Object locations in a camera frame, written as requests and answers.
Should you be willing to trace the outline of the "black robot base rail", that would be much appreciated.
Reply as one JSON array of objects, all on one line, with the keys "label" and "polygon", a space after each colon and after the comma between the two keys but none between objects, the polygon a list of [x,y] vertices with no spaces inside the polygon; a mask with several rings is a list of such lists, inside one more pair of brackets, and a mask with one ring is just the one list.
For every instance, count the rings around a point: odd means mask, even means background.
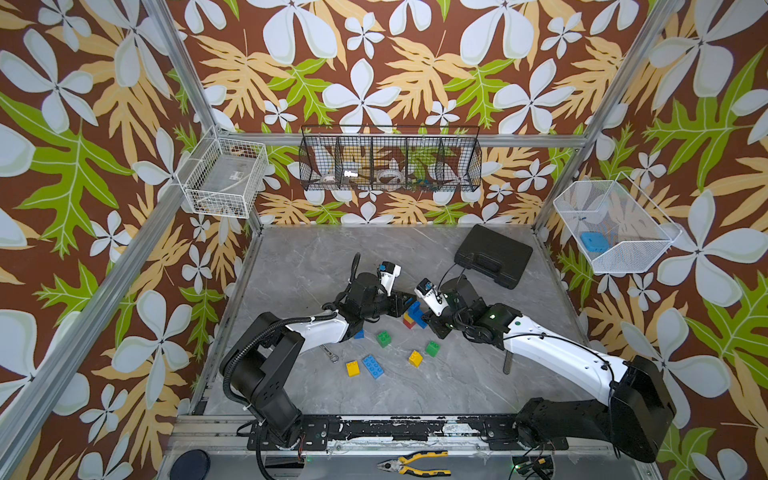
[{"label": "black robot base rail", "polygon": [[530,448],[533,437],[520,433],[514,414],[480,414],[458,416],[342,416],[305,415],[297,437],[284,444],[269,433],[261,449],[328,451],[337,443],[349,444],[361,439],[380,439],[384,442],[428,443],[432,440],[477,440],[480,446],[492,451]]}]

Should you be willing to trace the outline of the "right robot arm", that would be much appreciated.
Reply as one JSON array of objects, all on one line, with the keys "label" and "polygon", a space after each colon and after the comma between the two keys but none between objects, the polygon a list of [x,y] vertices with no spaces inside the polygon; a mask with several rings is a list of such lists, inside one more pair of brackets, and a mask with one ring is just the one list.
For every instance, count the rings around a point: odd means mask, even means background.
[{"label": "right robot arm", "polygon": [[589,394],[579,401],[528,400],[514,420],[520,443],[538,447],[558,439],[591,439],[641,462],[656,460],[676,408],[652,361],[601,353],[509,305],[489,305],[465,276],[448,281],[444,291],[423,279],[415,294],[428,307],[425,320],[439,337],[459,331],[504,351],[508,359],[532,360]]}]

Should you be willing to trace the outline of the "dark blue long brick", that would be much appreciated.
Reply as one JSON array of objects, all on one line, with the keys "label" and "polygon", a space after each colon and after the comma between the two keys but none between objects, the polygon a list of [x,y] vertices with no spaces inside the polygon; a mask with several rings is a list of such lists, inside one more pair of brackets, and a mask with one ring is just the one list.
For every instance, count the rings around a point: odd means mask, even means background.
[{"label": "dark blue long brick", "polygon": [[415,301],[407,310],[407,315],[411,320],[413,320],[417,325],[419,325],[422,329],[426,329],[428,327],[427,322],[424,320],[424,312],[420,308],[420,302]]}]

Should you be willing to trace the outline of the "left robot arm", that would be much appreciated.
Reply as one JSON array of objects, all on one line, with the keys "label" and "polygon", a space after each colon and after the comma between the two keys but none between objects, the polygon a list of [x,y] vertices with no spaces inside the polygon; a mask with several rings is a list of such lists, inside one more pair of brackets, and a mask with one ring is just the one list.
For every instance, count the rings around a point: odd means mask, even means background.
[{"label": "left robot arm", "polygon": [[299,355],[350,340],[365,323],[383,315],[401,316],[416,301],[415,295],[394,287],[399,265],[384,261],[375,272],[360,273],[360,257],[354,256],[345,288],[321,313],[258,315],[219,365],[226,398],[252,414],[266,438],[279,447],[293,446],[302,435],[303,414],[284,389]]}]

